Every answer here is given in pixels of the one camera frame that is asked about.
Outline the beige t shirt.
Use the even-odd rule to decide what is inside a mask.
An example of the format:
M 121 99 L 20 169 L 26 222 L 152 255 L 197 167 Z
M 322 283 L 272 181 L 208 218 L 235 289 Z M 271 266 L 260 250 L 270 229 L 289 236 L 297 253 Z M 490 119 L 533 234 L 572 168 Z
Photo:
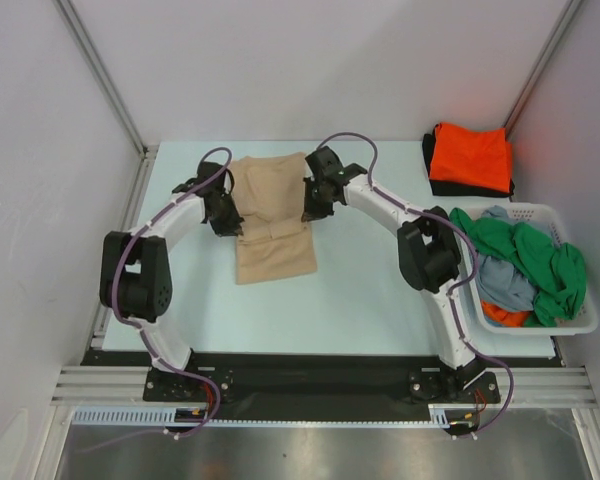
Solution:
M 311 226 L 303 220 L 305 154 L 244 157 L 230 167 L 243 218 L 236 239 L 236 283 L 255 284 L 317 271 Z

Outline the white plastic laundry basket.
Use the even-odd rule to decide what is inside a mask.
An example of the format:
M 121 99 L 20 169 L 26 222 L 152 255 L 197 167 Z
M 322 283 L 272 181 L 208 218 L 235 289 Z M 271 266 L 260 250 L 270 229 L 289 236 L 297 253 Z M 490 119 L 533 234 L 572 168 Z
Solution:
M 455 208 L 450 219 L 472 242 L 480 322 L 517 336 L 572 336 L 598 324 L 587 298 L 584 256 L 556 212 L 542 204 Z

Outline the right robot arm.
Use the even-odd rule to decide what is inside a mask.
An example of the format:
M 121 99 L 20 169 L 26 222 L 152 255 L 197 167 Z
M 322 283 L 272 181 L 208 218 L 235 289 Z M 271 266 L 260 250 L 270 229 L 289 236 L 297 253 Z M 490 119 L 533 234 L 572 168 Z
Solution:
M 436 332 L 441 394 L 453 401 L 466 400 L 477 389 L 485 357 L 469 336 L 460 300 L 463 257 L 446 212 L 439 207 L 415 208 L 383 190 L 362 166 L 345 166 L 327 146 L 314 150 L 305 161 L 311 175 L 304 179 L 303 219 L 332 216 L 339 203 L 366 214 L 395 236 L 401 276 L 421 293 Z

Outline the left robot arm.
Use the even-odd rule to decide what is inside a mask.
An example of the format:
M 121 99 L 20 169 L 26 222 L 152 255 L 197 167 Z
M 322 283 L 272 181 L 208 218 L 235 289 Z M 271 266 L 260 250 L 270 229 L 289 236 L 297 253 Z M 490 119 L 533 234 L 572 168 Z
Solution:
M 203 225 L 219 237 L 243 233 L 234 185 L 227 166 L 204 162 L 153 217 L 130 230 L 111 231 L 103 241 L 100 302 L 138 332 L 152 367 L 168 373 L 167 389 L 182 400 L 194 397 L 205 380 L 188 367 L 193 350 L 168 315 L 174 292 L 169 253 Z

